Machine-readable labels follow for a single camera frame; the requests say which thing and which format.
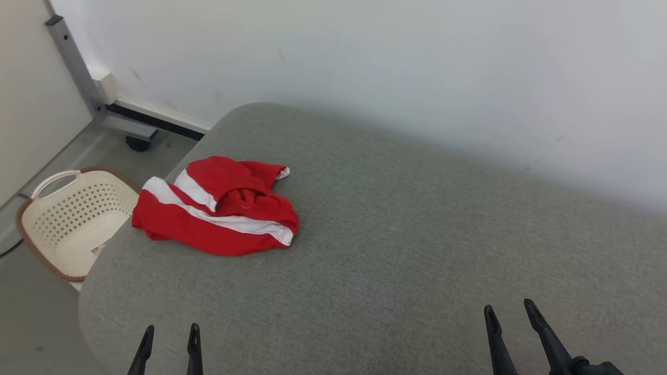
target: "basket brown rim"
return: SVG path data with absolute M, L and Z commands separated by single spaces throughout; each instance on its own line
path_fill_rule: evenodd
M 117 170 L 110 168 L 110 167 L 88 167 L 88 168 L 83 168 L 80 170 L 82 174 L 88 173 L 88 172 L 93 172 L 93 171 L 104 171 L 113 174 L 114 176 L 118 177 L 122 182 L 127 184 L 129 187 L 131 187 L 137 194 L 141 193 L 141 189 L 136 187 L 133 183 L 131 183 L 124 175 L 121 175 L 120 172 Z M 25 210 L 28 209 L 28 207 L 33 203 L 32 198 L 28 198 L 28 200 L 21 206 L 21 209 L 19 212 L 16 214 L 16 227 L 19 229 L 19 233 L 21 234 L 21 237 L 23 238 L 23 241 L 25 241 L 26 244 L 33 250 L 33 253 L 37 256 L 39 260 L 41 260 L 42 263 L 44 263 L 45 266 L 47 266 L 51 271 L 53 271 L 54 274 L 56 274 L 58 277 L 61 279 L 68 281 L 68 282 L 82 282 L 85 280 L 85 276 L 70 276 L 66 275 L 63 272 L 61 272 L 56 266 L 54 266 L 49 260 L 42 254 L 39 249 L 37 249 L 37 246 L 30 240 L 30 237 L 28 236 L 27 232 L 25 231 L 25 228 L 23 227 L 23 221 L 21 218 L 23 217 L 23 214 L 25 213 Z

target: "gray floor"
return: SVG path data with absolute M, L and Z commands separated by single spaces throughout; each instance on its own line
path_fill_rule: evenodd
M 149 151 L 136 153 L 118 141 L 94 164 L 113 167 L 141 186 L 151 176 L 166 176 L 195 144 L 160 131 Z M 0 374 L 106 374 L 81 335 L 78 296 L 25 244 L 5 256 L 0 262 Z

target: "laundry basket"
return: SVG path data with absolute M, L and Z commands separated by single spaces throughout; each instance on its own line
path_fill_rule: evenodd
M 47 186 L 67 176 L 74 180 L 40 197 Z M 37 186 L 16 224 L 47 267 L 69 282 L 82 282 L 100 246 L 130 217 L 138 197 L 139 190 L 111 168 L 65 171 Z

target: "red cloth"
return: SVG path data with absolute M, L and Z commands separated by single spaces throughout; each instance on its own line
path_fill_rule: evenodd
M 290 202 L 271 191 L 289 168 L 211 156 L 190 163 L 174 184 L 143 186 L 132 226 L 152 240 L 173 239 L 221 256 L 288 248 L 299 230 Z

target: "gray cushion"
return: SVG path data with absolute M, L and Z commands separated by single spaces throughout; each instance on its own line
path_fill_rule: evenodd
M 288 165 L 288 250 L 216 257 L 125 224 L 85 282 L 93 353 L 126 374 L 491 374 L 493 305 L 517 371 L 546 374 L 523 298 L 592 362 L 655 374 L 667 353 L 667 221 L 271 104 L 232 111 L 174 169 L 209 155 Z

